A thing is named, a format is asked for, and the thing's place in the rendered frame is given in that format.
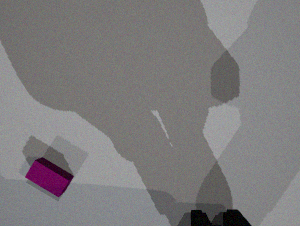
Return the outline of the magenta rectangular block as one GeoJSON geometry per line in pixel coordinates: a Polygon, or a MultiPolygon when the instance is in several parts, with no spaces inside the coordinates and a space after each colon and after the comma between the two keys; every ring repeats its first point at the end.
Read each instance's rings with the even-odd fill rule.
{"type": "Polygon", "coordinates": [[[71,180],[73,175],[41,157],[34,161],[25,178],[60,197],[71,180]]]}

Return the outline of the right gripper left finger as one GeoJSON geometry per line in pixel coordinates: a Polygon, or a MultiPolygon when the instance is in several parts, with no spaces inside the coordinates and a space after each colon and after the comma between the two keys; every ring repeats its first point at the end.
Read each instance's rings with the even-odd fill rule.
{"type": "Polygon", "coordinates": [[[212,224],[202,210],[191,210],[191,226],[212,226],[212,224]]]}

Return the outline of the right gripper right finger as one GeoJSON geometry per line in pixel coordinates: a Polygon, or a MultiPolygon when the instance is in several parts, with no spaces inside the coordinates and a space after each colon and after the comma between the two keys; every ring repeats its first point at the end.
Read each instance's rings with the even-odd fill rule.
{"type": "Polygon", "coordinates": [[[223,213],[223,226],[252,226],[237,210],[227,210],[223,213]]]}

